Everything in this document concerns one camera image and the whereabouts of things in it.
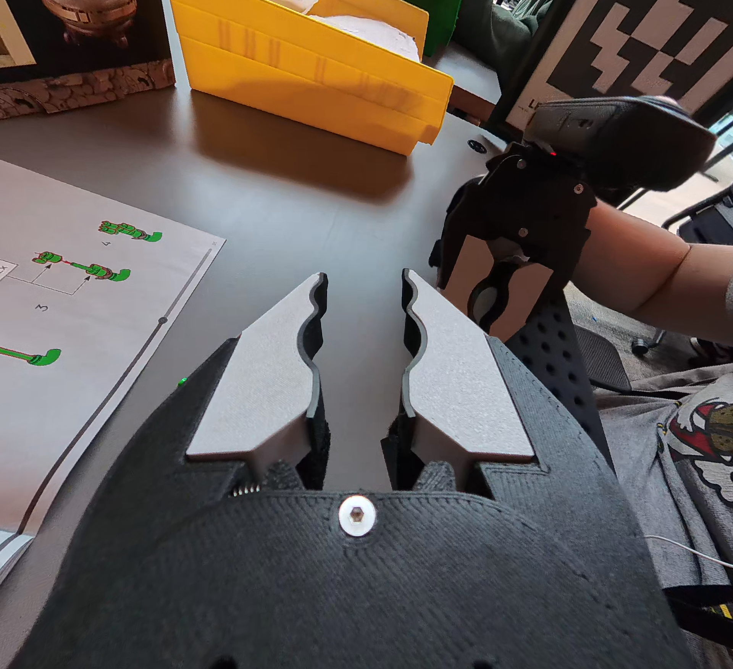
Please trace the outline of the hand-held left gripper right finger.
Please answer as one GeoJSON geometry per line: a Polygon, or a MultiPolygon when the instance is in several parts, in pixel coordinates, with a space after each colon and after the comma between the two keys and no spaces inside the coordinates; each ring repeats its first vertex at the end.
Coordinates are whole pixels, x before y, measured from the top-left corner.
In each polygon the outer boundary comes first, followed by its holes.
{"type": "Polygon", "coordinates": [[[402,271],[403,342],[410,355],[398,414],[382,439],[394,491],[446,462],[458,490],[480,463],[532,464],[536,453],[487,336],[414,270],[402,271]]]}

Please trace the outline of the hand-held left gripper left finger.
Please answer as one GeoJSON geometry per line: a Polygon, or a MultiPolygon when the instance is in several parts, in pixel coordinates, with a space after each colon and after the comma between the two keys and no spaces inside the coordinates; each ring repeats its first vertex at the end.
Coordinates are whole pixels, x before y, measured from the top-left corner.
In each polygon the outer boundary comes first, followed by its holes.
{"type": "Polygon", "coordinates": [[[257,482],[279,462],[307,490],[325,481],[331,433],[320,372],[328,277],[310,275],[240,334],[186,450],[195,462],[240,461],[257,482]]]}

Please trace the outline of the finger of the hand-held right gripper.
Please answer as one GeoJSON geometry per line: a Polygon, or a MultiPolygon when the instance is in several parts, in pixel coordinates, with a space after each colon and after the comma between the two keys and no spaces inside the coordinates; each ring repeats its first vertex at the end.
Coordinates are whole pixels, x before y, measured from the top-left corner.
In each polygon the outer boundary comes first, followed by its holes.
{"type": "Polygon", "coordinates": [[[488,243],[468,235],[448,281],[438,281],[437,287],[454,307],[468,307],[471,294],[489,276],[493,264],[488,243]]]}
{"type": "Polygon", "coordinates": [[[488,334],[503,343],[516,334],[526,324],[552,274],[552,270],[538,263],[518,267],[508,282],[507,306],[490,325],[488,334]]]}

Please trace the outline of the person's right forearm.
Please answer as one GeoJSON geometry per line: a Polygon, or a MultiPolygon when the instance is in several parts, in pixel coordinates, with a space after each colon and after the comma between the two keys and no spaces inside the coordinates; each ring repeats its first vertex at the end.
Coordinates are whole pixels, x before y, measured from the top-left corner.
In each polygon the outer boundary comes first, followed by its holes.
{"type": "Polygon", "coordinates": [[[731,246],[689,244],[598,202],[572,275],[588,298],[669,332],[732,343],[731,246]]]}

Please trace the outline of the black perforated panel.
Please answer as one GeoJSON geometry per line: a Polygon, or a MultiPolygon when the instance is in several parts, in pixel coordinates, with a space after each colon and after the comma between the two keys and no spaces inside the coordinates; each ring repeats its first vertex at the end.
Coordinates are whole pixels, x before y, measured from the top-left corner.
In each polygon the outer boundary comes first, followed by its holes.
{"type": "Polygon", "coordinates": [[[576,419],[610,468],[613,461],[564,293],[538,301],[505,346],[576,419]]]}

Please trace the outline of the patterned cloth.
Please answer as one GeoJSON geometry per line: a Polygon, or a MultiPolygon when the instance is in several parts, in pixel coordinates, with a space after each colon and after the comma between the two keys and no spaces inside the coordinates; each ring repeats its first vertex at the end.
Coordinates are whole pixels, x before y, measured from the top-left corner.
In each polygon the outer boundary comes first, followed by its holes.
{"type": "Polygon", "coordinates": [[[731,364],[600,392],[614,468],[662,588],[731,587],[731,364]]]}

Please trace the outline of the open building instruction booklet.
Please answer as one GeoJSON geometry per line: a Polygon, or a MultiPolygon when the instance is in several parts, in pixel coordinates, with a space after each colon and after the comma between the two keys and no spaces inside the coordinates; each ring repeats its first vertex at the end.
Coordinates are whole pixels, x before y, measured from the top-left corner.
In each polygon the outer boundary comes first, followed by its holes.
{"type": "Polygon", "coordinates": [[[225,240],[1,165],[4,580],[225,240]]]}

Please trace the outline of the white crumpled bags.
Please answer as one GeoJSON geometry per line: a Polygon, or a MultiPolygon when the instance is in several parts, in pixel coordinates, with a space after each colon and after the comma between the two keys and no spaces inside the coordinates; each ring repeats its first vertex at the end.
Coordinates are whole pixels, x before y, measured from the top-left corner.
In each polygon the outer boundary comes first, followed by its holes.
{"type": "Polygon", "coordinates": [[[352,15],[318,16],[312,10],[321,0],[269,0],[318,23],[334,27],[403,58],[420,63],[417,43],[412,36],[383,21],[352,15]]]}

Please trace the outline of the yellow plastic bin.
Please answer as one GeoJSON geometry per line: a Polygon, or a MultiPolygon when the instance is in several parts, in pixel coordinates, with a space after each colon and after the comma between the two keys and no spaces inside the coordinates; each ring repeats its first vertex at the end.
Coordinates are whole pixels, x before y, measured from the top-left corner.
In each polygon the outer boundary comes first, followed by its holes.
{"type": "Polygon", "coordinates": [[[453,78],[420,61],[428,14],[403,0],[170,0],[188,82],[211,94],[404,156],[433,144],[453,78]],[[385,23],[418,60],[324,19],[385,23]]]}

